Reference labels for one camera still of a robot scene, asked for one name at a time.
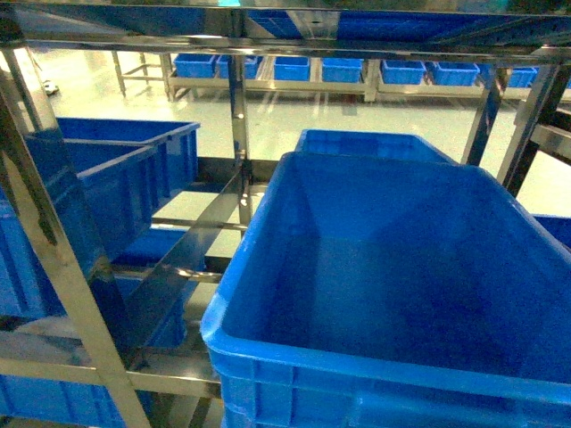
blue plastic crate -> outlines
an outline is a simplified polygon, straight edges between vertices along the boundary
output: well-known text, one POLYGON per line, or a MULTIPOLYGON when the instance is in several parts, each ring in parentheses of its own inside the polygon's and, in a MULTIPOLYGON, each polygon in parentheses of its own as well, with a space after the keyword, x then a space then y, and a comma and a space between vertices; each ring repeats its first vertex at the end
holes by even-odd
POLYGON ((571 426, 570 272, 482 169, 287 154, 202 321, 228 428, 571 426))
MULTIPOLYGON (((492 66, 489 64, 478 64, 483 80, 490 78, 492 66)), ((529 87, 537 76, 537 70, 533 67, 520 67, 513 69, 508 87, 529 87)))
MULTIPOLYGON (((110 259, 117 257, 151 225, 159 208, 155 165, 160 157, 158 146, 133 144, 67 143, 80 179, 70 187, 54 180, 46 185, 50 194, 60 194, 54 204, 70 238, 81 241, 76 255, 82 267, 93 266, 98 254, 89 244, 85 220, 75 211, 81 186, 93 219, 99 228, 103 246, 110 259)), ((49 169, 51 160, 43 141, 28 141, 40 173, 49 169)), ((52 286, 29 245, 12 206, 0 192, 0 314, 15 317, 45 317, 63 312, 52 286)))
MULTIPOLYGON (((261 56, 246 56, 244 61, 246 78, 256 78, 261 60, 261 56)), ((220 56, 216 63, 218 64, 219 76, 228 78, 228 55, 220 56)))
POLYGON ((177 76, 180 78, 213 78, 216 55, 201 53, 180 53, 175 58, 177 76))
MULTIPOLYGON (((181 230, 152 229, 133 243, 121 255, 121 259, 128 260, 132 266, 145 266, 137 264, 137 259, 149 263, 156 262, 182 237, 183 233, 181 230)), ((123 299, 126 299, 139 283, 138 278, 117 276, 117 285, 123 299)), ((184 307, 195 286, 194 282, 188 283, 170 313, 161 321, 157 333, 150 340, 150 346, 176 348, 182 343, 186 337, 184 307)), ((64 317, 44 318, 20 327, 20 331, 48 336, 77 337, 67 321, 64 317)), ((139 392, 139 398, 145 410, 150 411, 151 394, 139 392)), ((61 424, 102 428, 125 427, 109 393, 103 386, 19 376, 0 375, 0 414, 61 424)))
POLYGON ((420 85, 426 67, 421 61, 383 61, 383 82, 389 85, 420 85))
POLYGON ((359 83, 363 60, 324 58, 321 76, 324 82, 359 83))
POLYGON ((286 11, 248 11, 248 16, 278 38, 302 38, 286 11))
POLYGON ((304 57, 278 56, 274 65, 275 80, 309 80, 310 59, 304 57))
POLYGON ((196 131, 200 127, 197 122, 58 118, 58 123, 67 141, 156 146, 160 152, 154 166, 160 207, 196 179, 196 131))
POLYGON ((571 218, 557 216, 535 216, 550 234, 571 248, 571 218))
POLYGON ((456 164, 424 138, 410 134, 305 129, 295 151, 456 164))
POLYGON ((436 85, 473 86, 480 74, 477 65, 466 62, 427 62, 426 67, 436 85))
MULTIPOLYGON (((136 278, 117 278, 117 284, 125 297, 139 282, 140 280, 136 278)), ((185 339, 186 327, 183 315, 184 304, 188 298, 187 289, 172 311, 163 319, 150 346, 173 348, 185 339)), ((48 335, 53 336, 60 335, 57 333, 58 327, 64 327, 62 335, 74 337, 74 334, 70 334, 69 327, 62 324, 59 318, 45 318, 39 322, 43 324, 37 325, 35 322, 30 326, 25 325, 23 332, 46 331, 48 335)), ((150 412, 153 403, 151 394, 145 391, 140 391, 138 394, 145 411, 150 412)), ((19 376, 0 375, 0 414, 102 428, 126 426, 109 392, 103 386, 19 376)))
POLYGON ((483 21, 477 15, 397 12, 341 12, 338 40, 426 42, 483 21))

reflective steel surface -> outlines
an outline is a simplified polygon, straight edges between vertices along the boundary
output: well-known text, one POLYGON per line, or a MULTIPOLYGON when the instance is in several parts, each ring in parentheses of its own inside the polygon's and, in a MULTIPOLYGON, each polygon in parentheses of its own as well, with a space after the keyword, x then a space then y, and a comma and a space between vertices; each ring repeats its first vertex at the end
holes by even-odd
POLYGON ((538 0, 13 0, 31 4, 102 4, 197 8, 298 9, 336 11, 570 14, 563 1, 538 0))

metal shelf frame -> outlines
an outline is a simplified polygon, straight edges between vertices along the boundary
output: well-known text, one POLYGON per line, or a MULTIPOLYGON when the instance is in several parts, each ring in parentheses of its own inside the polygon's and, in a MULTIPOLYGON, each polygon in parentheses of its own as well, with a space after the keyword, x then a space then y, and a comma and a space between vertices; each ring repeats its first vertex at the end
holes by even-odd
MULTIPOLYGON (((551 10, 548 5, 544 5, 548 2, 543 2, 532 4, 529 8, 520 5, 516 9, 506 7, 499 10, 493 6, 497 2, 481 0, 334 0, 327 2, 327 6, 324 3, 302 0, 188 0, 182 7, 179 1, 170 0, 152 5, 143 0, 128 0, 121 2, 120 6, 109 6, 106 0, 95 0, 89 2, 89 5, 80 2, 74 4, 73 16, 70 15, 70 2, 67 1, 0 3, 0 19, 3 22, 0 26, 0 54, 8 67, 7 70, 0 71, 0 185, 17 212, 34 251, 81 339, 78 341, 0 332, 0 374, 104 385, 128 428, 167 426, 160 418, 150 418, 145 414, 136 390, 201 397, 197 413, 191 421, 193 426, 203 420, 209 400, 220 395, 219 381, 200 344, 196 348, 194 343, 187 343, 177 350, 168 351, 116 345, 119 333, 113 329, 111 320, 97 307, 91 287, 97 282, 112 283, 114 271, 129 270, 129 267, 112 267, 103 248, 100 249, 101 257, 93 266, 85 269, 78 263, 75 249, 53 204, 54 195, 48 192, 46 177, 40 176, 26 143, 28 138, 45 140, 46 144, 52 145, 58 159, 61 159, 61 170, 73 171, 54 113, 34 69, 29 45, 114 52, 125 50, 161 55, 186 52, 232 55, 228 65, 228 82, 214 79, 208 83, 212 87, 228 88, 233 132, 233 141, 229 143, 234 148, 235 158, 199 160, 199 180, 208 184, 226 185, 194 222, 177 224, 168 218, 155 220, 159 224, 189 228, 185 237, 173 247, 162 263, 149 271, 137 272, 144 278, 137 298, 141 309, 147 309, 159 300, 164 302, 163 305, 168 305, 176 299, 188 278, 208 282, 219 280, 219 275, 215 274, 221 274, 228 261, 207 260, 208 272, 197 273, 193 269, 194 262, 202 254, 193 248, 196 243, 199 243, 201 249, 208 248, 222 229, 243 233, 252 217, 250 195, 256 186, 269 180, 276 166, 275 162, 250 159, 245 93, 249 88, 258 90, 257 85, 259 90, 299 90, 301 86, 294 88, 288 86, 289 82, 279 85, 274 82, 276 87, 272 89, 268 88, 272 85, 270 79, 246 81, 244 55, 302 55, 316 58, 313 60, 315 62, 326 56, 365 58, 369 61, 364 84, 351 86, 355 93, 365 96, 368 90, 379 89, 381 93, 391 91, 388 86, 377 87, 378 74, 371 72, 378 70, 378 62, 382 58, 491 63, 494 65, 492 77, 484 82, 482 89, 478 88, 481 104, 463 157, 464 162, 472 165, 478 165, 482 159, 501 101, 509 97, 510 90, 506 87, 510 68, 542 65, 527 101, 520 106, 516 133, 502 164, 499 180, 513 194, 517 194, 534 155, 539 150, 571 163, 571 113, 558 110, 559 101, 571 78, 571 49, 566 47, 571 43, 571 32, 567 30, 571 27, 558 27, 557 23, 552 25, 551 21, 547 21, 561 20, 569 24, 567 16, 571 12, 568 9, 551 10), (166 32, 158 35, 142 34, 134 32, 127 23, 118 25, 117 22, 112 22, 111 14, 105 13, 107 7, 137 7, 140 4, 145 4, 146 8, 178 6, 169 9, 172 16, 177 16, 185 7, 201 8, 207 14, 207 22, 211 27, 206 29, 207 32, 194 36, 166 32), (335 25, 338 23, 336 15, 340 11, 465 12, 459 9, 458 4, 479 5, 481 12, 510 13, 521 19, 506 25, 472 29, 467 34, 449 35, 442 40, 427 40, 423 43, 335 39, 335 25), (93 7, 99 9, 90 9, 91 13, 87 13, 87 8, 93 7), (247 10, 256 8, 287 10, 290 16, 294 16, 293 21, 303 38, 288 40, 271 37, 249 20, 247 10), (18 14, 22 10, 35 17, 49 18, 57 25, 62 22, 69 24, 70 20, 79 25, 82 22, 78 19, 79 14, 85 21, 89 21, 89 25, 81 31, 72 32, 60 31, 59 27, 42 30, 27 26, 21 14, 18 14), (541 17, 537 15, 542 12, 546 14, 541 17), (511 45, 503 44, 501 37, 494 37, 503 34, 502 31, 532 24, 546 24, 551 29, 550 39, 556 40, 556 43, 545 44, 540 38, 530 37, 526 44, 511 45), (229 224, 228 219, 236 206, 239 207, 240 223, 229 224)), ((169 77, 169 84, 173 87, 194 87, 197 83, 177 80, 167 65, 163 63, 164 75, 169 77)), ((145 73, 145 64, 126 74, 121 70, 119 73, 124 78, 139 70, 145 73)), ((141 77, 143 80, 147 78, 145 74, 141 77)), ((307 82, 307 90, 335 92, 333 87, 320 82, 319 77, 314 78, 314 81, 307 82)), ((405 93, 409 91, 407 87, 395 90, 405 93)), ((80 208, 89 218, 85 201, 80 202, 80 208)), ((96 230, 93 225, 85 226, 96 230)), ((142 311, 140 319, 135 320, 144 325, 142 336, 149 334, 155 312, 150 311, 151 315, 147 316, 142 311)))

steel horizontal bar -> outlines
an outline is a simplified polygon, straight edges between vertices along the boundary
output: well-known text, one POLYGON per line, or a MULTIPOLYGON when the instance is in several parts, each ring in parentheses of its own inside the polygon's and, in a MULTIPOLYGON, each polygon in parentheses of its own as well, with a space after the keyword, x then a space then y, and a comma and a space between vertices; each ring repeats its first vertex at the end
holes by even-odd
MULTIPOLYGON (((180 78, 172 76, 169 78, 169 82, 176 88, 228 89, 228 81, 224 78, 180 78)), ((363 83, 304 82, 301 80, 246 80, 245 88, 247 91, 303 91, 362 95, 365 94, 367 85, 363 83)))
POLYGON ((123 80, 150 80, 153 82, 162 82, 164 78, 152 78, 149 76, 123 76, 123 80))
MULTIPOLYGON (((84 0, 12 0, 20 4, 49 4, 50 12, 56 13, 58 4, 85 4, 84 0)), ((141 6, 182 6, 200 9, 278 9, 300 11, 363 11, 363 12, 425 12, 425 13, 465 13, 467 2, 423 1, 407 2, 394 0, 237 0, 233 2, 218 2, 212 0, 121 0, 112 2, 113 5, 141 6)), ((565 16, 571 14, 568 9, 558 7, 558 2, 520 2, 517 7, 507 2, 474 1, 477 11, 488 14, 517 14, 524 16, 565 16)), ((88 5, 111 6, 109 0, 89 0, 88 5)))
POLYGON ((190 356, 146 352, 136 371, 128 377, 137 390, 219 398, 220 381, 213 378, 211 362, 205 352, 190 356))
POLYGON ((141 64, 141 65, 135 67, 133 70, 126 71, 123 74, 123 78, 125 78, 126 76, 129 76, 131 74, 137 73, 138 71, 143 70, 144 68, 146 68, 146 64, 141 64))
POLYGON ((537 125, 531 140, 539 150, 571 165, 571 132, 550 125, 537 125))
MULTIPOLYGON (((135 389, 219 397, 219 381, 212 377, 207 353, 170 355, 169 350, 149 348, 140 350, 139 356, 127 371, 135 389)), ((103 385, 81 341, 66 337, 0 332, 0 373, 103 385)))
POLYGON ((277 38, 153 37, 106 34, 26 34, 31 45, 66 49, 95 49, 167 53, 210 53, 246 55, 346 56, 429 61, 431 59, 494 62, 501 66, 523 66, 571 62, 571 49, 541 46, 475 46, 437 43, 403 43, 368 40, 288 40, 277 38))
POLYGON ((228 221, 241 196, 238 171, 222 192, 198 217, 196 223, 172 247, 167 255, 145 277, 126 299, 127 311, 133 325, 131 343, 142 346, 151 338, 182 289, 187 286, 189 272, 199 270, 206 251, 219 235, 220 229, 210 226, 228 221))
POLYGON ((102 385, 81 341, 0 332, 0 373, 102 385))
MULTIPOLYGON (((252 165, 252 179, 256 183, 268 183, 277 166, 276 160, 249 160, 252 165)), ((232 174, 235 161, 230 158, 198 158, 197 181, 205 183, 226 183, 232 174)))
MULTIPOLYGON (((172 227, 192 227, 196 225, 196 220, 183 220, 180 218, 153 218, 154 225, 164 225, 164 226, 172 226, 172 227)), ((248 228, 247 225, 240 225, 237 223, 212 223, 212 227, 217 227, 223 230, 236 230, 239 232, 243 232, 248 228)))
POLYGON ((545 124, 571 132, 571 111, 557 109, 548 117, 545 124))
MULTIPOLYGON (((113 274, 115 275, 131 276, 140 279, 147 278, 153 272, 150 267, 139 268, 123 265, 112 265, 112 269, 113 274)), ((220 279, 222 279, 222 275, 215 272, 203 272, 200 270, 183 269, 180 267, 178 267, 177 270, 182 276, 186 276, 188 281, 218 284, 220 279)))

crate rim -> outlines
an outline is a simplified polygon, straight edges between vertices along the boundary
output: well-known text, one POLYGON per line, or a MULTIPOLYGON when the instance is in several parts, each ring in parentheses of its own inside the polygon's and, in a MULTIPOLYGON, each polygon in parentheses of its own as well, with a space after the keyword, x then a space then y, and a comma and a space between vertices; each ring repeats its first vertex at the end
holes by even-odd
MULTIPOLYGON (((69 144, 83 144, 79 142, 68 142, 69 144)), ((100 144, 94 145, 108 145, 105 142, 101 142, 100 144)), ((133 152, 129 152, 127 154, 123 154, 117 158, 113 158, 108 160, 104 163, 100 163, 91 167, 90 169, 86 169, 85 171, 81 171, 78 173, 78 178, 84 185, 89 185, 91 182, 91 177, 94 174, 109 174, 114 172, 122 171, 123 169, 131 167, 134 163, 143 161, 145 159, 150 158, 154 154, 158 152, 158 148, 153 145, 142 145, 139 146, 138 144, 124 144, 124 146, 128 148, 136 149, 133 152)))
MULTIPOLYGON (((127 123, 131 123, 133 125, 138 124, 141 122, 141 120, 137 120, 137 119, 102 119, 102 118, 98 118, 98 119, 86 119, 86 118, 73 118, 73 117, 57 117, 57 120, 59 119, 69 119, 69 120, 89 120, 90 122, 105 122, 105 121, 113 121, 113 122, 127 122, 127 123)), ((84 144, 91 144, 91 143, 106 143, 106 144, 132 144, 132 143, 137 143, 137 144, 160 144, 161 140, 164 137, 169 137, 169 136, 173 136, 175 134, 179 134, 181 132, 192 132, 192 131, 196 131, 198 128, 201 127, 200 122, 182 122, 182 121, 177 121, 177 120, 145 120, 145 123, 149 124, 149 123, 160 123, 162 125, 164 124, 171 124, 171 125, 178 125, 180 124, 180 127, 177 127, 175 129, 172 129, 171 131, 167 131, 167 132, 163 132, 162 134, 159 134, 157 136, 153 136, 151 138, 147 138, 144 141, 121 141, 121 140, 94 140, 93 138, 63 138, 63 140, 65 142, 77 142, 77 143, 84 143, 84 144)))
POLYGON ((388 69, 388 70, 414 70, 414 71, 426 71, 426 65, 423 61, 406 61, 406 60, 383 60, 382 63, 383 67, 388 69), (392 61, 399 61, 399 62, 417 62, 418 64, 420 64, 421 67, 419 68, 415 68, 415 69, 408 69, 408 68, 404 68, 404 67, 394 67, 388 64, 388 62, 392 62, 392 61))
MULTIPOLYGON (((331 156, 332 155, 329 154, 308 152, 287 153, 277 165, 274 177, 278 177, 282 174, 286 168, 286 164, 294 162, 295 158, 331 156)), ((413 160, 387 160, 363 156, 353 157, 360 158, 361 164, 418 163, 413 160)), ((432 165, 432 167, 429 168, 464 169, 470 171, 472 175, 480 177, 480 179, 490 179, 489 183, 493 192, 499 193, 503 197, 509 197, 505 203, 509 203, 512 209, 515 209, 514 215, 529 222, 531 227, 537 230, 540 237, 544 241, 547 241, 557 255, 565 259, 568 263, 571 263, 571 253, 569 253, 556 238, 551 236, 531 214, 527 213, 523 206, 513 199, 508 191, 495 181, 487 171, 470 165, 423 163, 425 165, 432 165)), ((329 372, 337 375, 364 377, 376 381, 406 383, 427 388, 507 399, 523 399, 527 401, 544 401, 554 404, 571 405, 571 383, 538 381, 502 374, 469 372, 466 370, 437 366, 421 366, 411 363, 352 356, 331 351, 310 350, 271 342, 253 341, 237 338, 228 334, 223 327, 223 321, 228 309, 228 304, 236 291, 234 278, 240 277, 245 270, 245 262, 248 260, 247 252, 249 248, 254 246, 259 240, 263 229, 262 226, 269 215, 266 206, 270 205, 276 199, 276 194, 276 181, 271 181, 258 209, 260 215, 254 216, 252 223, 246 231, 246 235, 249 235, 248 239, 244 238, 236 250, 235 256, 230 261, 226 273, 220 281, 218 290, 204 313, 203 321, 201 322, 201 335, 210 351, 230 357, 239 356, 241 358, 248 358, 252 362, 260 360, 284 366, 329 372), (487 381, 486 385, 481 385, 482 377, 485 377, 487 381)), ((225 374, 221 370, 219 371, 223 375, 240 378, 240 376, 225 374)), ((271 383, 255 378, 254 380, 260 383, 271 383)))
MULTIPOLYGON (((327 132, 327 133, 340 133, 340 134, 372 134, 374 136, 409 136, 412 138, 416 138, 417 140, 420 140, 421 143, 425 144, 427 147, 429 147, 430 149, 434 150, 435 152, 437 152, 439 155, 443 156, 446 160, 450 161, 450 163, 452 165, 458 165, 458 163, 451 158, 450 156, 448 156, 446 153, 442 152, 441 150, 439 150, 438 148, 434 147, 432 144, 430 144, 425 138, 423 138, 422 136, 417 136, 416 134, 401 134, 401 133, 397 133, 397 132, 376 132, 376 131, 348 131, 346 129, 316 129, 316 128, 305 128, 304 130, 302 130, 302 133, 300 135, 300 139, 297 141, 297 145, 295 146, 295 150, 297 151, 298 149, 301 149, 303 147, 303 145, 306 143, 306 139, 307 139, 307 135, 308 133, 310 133, 311 131, 318 131, 318 132, 327 132)), ((342 154, 337 154, 336 156, 355 156, 353 154, 350 155, 342 155, 342 154)))

